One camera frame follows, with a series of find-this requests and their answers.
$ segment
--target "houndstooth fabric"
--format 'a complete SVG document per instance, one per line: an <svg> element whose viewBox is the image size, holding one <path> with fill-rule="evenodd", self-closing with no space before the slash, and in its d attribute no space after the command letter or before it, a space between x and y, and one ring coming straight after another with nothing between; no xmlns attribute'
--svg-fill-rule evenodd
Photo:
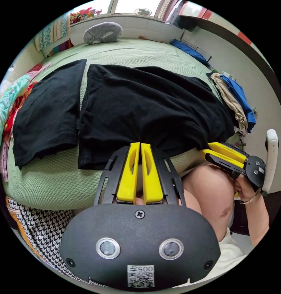
<svg viewBox="0 0 281 294"><path fill-rule="evenodd" d="M50 211L28 208L9 199L9 207L16 210L15 214L33 248L41 255L43 262L68 277L92 285L98 283L83 281L74 276L59 254L59 246L66 226L73 218L71 210Z"/></svg>

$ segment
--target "textured bedsheet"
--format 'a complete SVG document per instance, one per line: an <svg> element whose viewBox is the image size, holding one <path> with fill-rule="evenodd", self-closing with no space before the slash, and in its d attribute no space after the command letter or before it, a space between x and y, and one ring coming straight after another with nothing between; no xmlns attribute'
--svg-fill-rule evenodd
<svg viewBox="0 0 281 294"><path fill-rule="evenodd" d="M159 66L185 76L198 77L217 92L209 82L207 67L181 50L167 44L148 40L120 40L116 43L79 45L48 58L51 66L43 71L39 81L54 69L74 60L86 58L80 104L82 102L90 64L119 64L129 67ZM20 171L14 163L13 141L8 153L8 183L4 182L6 194L18 203L37 209L65 210L82 209L93 205L101 171L77 168L78 148L60 152L43 159L35 159ZM178 173L197 165L202 158L196 149L173 157Z"/></svg>

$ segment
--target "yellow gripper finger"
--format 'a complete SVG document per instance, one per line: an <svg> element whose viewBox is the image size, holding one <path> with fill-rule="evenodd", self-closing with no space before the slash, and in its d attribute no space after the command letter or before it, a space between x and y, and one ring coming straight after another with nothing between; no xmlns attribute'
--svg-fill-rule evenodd
<svg viewBox="0 0 281 294"><path fill-rule="evenodd" d="M227 147L221 143L214 142L214 143L209 143L208 145L211 150L213 150L219 154L225 155L226 157L231 158L235 161L238 161L239 163L244 164L244 162L247 159L247 157L245 155L242 155L241 153L237 152L236 150L234 150L230 147Z"/></svg>
<svg viewBox="0 0 281 294"><path fill-rule="evenodd" d="M131 143L120 179L117 198L135 204L140 143Z"/></svg>
<svg viewBox="0 0 281 294"><path fill-rule="evenodd" d="M141 144L141 156L144 204L160 202L164 195L150 144Z"/></svg>
<svg viewBox="0 0 281 294"><path fill-rule="evenodd" d="M225 161L227 161L227 162L229 162L229 163L231 163L233 165L236 165L236 166L238 166L240 168L244 168L244 164L243 163L240 163L237 160L234 160L234 159L232 159L230 157L227 157L227 156L225 156L223 154L220 154L218 152L215 152L213 150L203 149L203 150L200 150L200 153L203 155L203 158L205 158L207 154L212 154L212 155L214 155L214 156L216 156L216 157L218 157L220 159L223 159L223 160L225 160Z"/></svg>

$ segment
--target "white phone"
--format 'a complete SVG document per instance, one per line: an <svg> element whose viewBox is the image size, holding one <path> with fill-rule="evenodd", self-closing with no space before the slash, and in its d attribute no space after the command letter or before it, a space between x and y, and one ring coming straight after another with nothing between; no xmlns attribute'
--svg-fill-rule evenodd
<svg viewBox="0 0 281 294"><path fill-rule="evenodd" d="M265 142L265 147L267 150L267 160L264 176L264 184L262 187L262 195L267 195L275 174L277 156L278 156L278 137L275 130L270 129L267 131L267 137Z"/></svg>

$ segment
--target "bracelet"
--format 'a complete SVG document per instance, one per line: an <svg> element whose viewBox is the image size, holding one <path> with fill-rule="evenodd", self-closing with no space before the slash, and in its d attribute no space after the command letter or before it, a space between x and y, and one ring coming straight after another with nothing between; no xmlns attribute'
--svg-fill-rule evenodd
<svg viewBox="0 0 281 294"><path fill-rule="evenodd" d="M261 190L261 188L259 188L259 189L257 190L256 194L254 195L254 197L253 197L251 200L246 201L246 202L240 200L239 203L240 203L240 204L244 204L244 205L249 204L250 202L252 202L252 201L257 197L257 195L259 194L260 190Z"/></svg>

